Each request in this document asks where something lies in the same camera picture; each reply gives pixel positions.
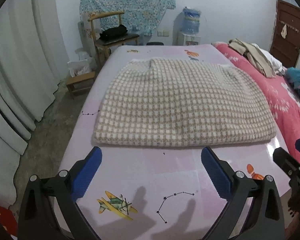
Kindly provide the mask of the white plastic bag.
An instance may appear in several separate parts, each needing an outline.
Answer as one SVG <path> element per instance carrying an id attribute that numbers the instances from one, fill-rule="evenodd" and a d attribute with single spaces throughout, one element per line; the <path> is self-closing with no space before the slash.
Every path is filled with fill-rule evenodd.
<path id="1" fill-rule="evenodd" d="M 83 48 L 76 50 L 78 55 L 77 61 L 67 62 L 67 68 L 71 77 L 88 74 L 97 70 L 97 64 L 93 57 L 89 55 Z"/>

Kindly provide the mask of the small wooden stool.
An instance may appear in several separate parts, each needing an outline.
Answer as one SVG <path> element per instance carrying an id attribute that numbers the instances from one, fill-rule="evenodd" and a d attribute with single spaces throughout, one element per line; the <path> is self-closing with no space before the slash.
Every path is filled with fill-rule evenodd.
<path id="1" fill-rule="evenodd" d="M 75 77 L 69 77 L 66 87 L 69 94 L 74 98 L 78 93 L 90 90 L 96 79 L 96 72 L 89 72 Z"/>

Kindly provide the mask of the white water dispenser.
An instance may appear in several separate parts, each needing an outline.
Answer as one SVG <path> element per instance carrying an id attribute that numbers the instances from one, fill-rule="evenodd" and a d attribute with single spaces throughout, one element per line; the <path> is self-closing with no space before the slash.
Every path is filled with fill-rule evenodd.
<path id="1" fill-rule="evenodd" d="M 179 31 L 177 42 L 179 46 L 196 46 L 200 44 L 200 37 Z"/>

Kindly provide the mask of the wooden chair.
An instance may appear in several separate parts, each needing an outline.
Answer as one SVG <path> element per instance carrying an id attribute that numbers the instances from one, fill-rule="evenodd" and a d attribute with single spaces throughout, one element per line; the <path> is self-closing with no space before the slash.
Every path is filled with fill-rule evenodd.
<path id="1" fill-rule="evenodd" d="M 91 38 L 93 40 L 94 49 L 96 53 L 96 62 L 98 66 L 101 68 L 101 58 L 99 54 L 99 49 L 103 50 L 105 59 L 109 59 L 110 57 L 110 48 L 113 46 L 124 46 L 127 42 L 135 42 L 135 45 L 139 45 L 139 34 L 129 33 L 128 29 L 122 24 L 122 15 L 124 15 L 124 11 L 111 11 L 111 12 L 101 12 L 98 14 L 93 14 L 88 18 L 88 22 L 91 27 Z M 97 32 L 94 28 L 94 21 L 100 20 L 103 18 L 108 18 L 111 16 L 118 16 L 119 25 L 117 27 L 113 27 L 102 31 L 97 38 Z"/>

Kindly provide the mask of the beige white houndstooth coat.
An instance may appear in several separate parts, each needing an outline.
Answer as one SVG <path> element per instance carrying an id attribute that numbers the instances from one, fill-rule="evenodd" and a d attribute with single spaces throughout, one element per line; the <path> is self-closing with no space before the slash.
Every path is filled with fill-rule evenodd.
<path id="1" fill-rule="evenodd" d="M 92 141 L 176 148 L 264 142 L 275 135 L 266 97 L 246 72 L 151 58 L 130 61 L 111 81 Z"/>

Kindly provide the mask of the teal floral hanging cloth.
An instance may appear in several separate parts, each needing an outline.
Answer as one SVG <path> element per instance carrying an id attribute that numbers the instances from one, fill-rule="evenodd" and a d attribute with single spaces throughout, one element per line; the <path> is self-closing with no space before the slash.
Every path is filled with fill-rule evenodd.
<path id="1" fill-rule="evenodd" d="M 152 36 L 166 10 L 174 9 L 175 0 L 80 0 L 81 20 L 103 12 L 122 11 L 122 24 L 129 31 Z"/>

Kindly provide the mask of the dark brown wooden door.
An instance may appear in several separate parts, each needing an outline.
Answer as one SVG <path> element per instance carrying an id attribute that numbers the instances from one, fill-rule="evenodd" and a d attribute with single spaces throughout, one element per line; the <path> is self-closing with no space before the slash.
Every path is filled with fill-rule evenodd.
<path id="1" fill-rule="evenodd" d="M 277 0 L 270 54 L 287 68 L 296 66 L 300 54 L 300 8 L 283 0 Z"/>

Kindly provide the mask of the wall socket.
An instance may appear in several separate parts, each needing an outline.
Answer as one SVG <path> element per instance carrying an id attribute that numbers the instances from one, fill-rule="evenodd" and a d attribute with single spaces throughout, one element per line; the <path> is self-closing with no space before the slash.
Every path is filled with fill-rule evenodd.
<path id="1" fill-rule="evenodd" d="M 169 37 L 170 31 L 169 30 L 159 30 L 157 31 L 158 37 Z"/>

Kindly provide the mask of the white curtain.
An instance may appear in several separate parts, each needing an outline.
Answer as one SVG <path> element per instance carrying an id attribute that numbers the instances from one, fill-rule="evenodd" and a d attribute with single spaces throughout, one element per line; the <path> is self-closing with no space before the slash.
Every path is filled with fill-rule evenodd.
<path id="1" fill-rule="evenodd" d="M 54 102 L 68 61 L 56 0 L 0 0 L 0 205 L 32 132 Z"/>

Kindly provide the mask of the black garment on chair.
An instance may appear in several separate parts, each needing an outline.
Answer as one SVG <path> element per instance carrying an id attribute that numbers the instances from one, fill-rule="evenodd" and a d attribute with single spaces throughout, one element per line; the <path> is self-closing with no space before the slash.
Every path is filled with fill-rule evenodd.
<path id="1" fill-rule="evenodd" d="M 109 42 L 125 36 L 128 33 L 128 29 L 120 24 L 117 27 L 109 28 L 100 33 L 100 40 L 103 42 Z"/>

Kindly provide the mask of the pink floral blanket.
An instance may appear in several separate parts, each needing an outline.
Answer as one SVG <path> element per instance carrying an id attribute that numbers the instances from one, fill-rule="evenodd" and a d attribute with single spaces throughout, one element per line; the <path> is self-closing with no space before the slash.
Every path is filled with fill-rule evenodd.
<path id="1" fill-rule="evenodd" d="M 300 152 L 295 142 L 300 139 L 300 99 L 281 76 L 267 78 L 250 62 L 227 43 L 212 44 L 219 52 L 230 60 L 237 68 L 249 74 L 264 93 L 271 113 L 285 140 L 288 152 L 300 163 Z"/>

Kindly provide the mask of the beige and white clothes pile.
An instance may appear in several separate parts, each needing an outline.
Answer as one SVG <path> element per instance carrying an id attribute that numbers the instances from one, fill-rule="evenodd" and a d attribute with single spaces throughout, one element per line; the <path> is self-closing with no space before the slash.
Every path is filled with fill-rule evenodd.
<path id="1" fill-rule="evenodd" d="M 281 61 L 255 43 L 233 39 L 229 41 L 228 46 L 245 56 L 250 64 L 266 78 L 275 78 L 277 75 L 284 76 L 286 73 L 287 69 Z"/>

